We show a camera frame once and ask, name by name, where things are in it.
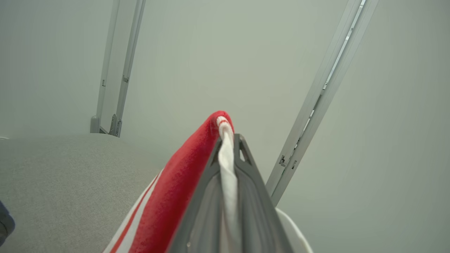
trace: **gray fabric surface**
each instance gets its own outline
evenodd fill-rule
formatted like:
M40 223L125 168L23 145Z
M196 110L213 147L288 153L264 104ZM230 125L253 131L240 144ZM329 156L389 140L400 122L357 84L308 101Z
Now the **gray fabric surface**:
M0 253L101 252L162 169L106 134L0 140L0 200L16 222Z

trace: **gray wall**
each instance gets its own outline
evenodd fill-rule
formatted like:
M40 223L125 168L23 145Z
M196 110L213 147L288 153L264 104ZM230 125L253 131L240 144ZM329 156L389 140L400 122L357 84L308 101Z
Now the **gray wall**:
M164 167L211 113L225 110L267 180L346 4L147 1L121 138Z
M0 1L0 136L89 132L112 2Z
M450 252L449 12L380 0L278 204L315 252Z

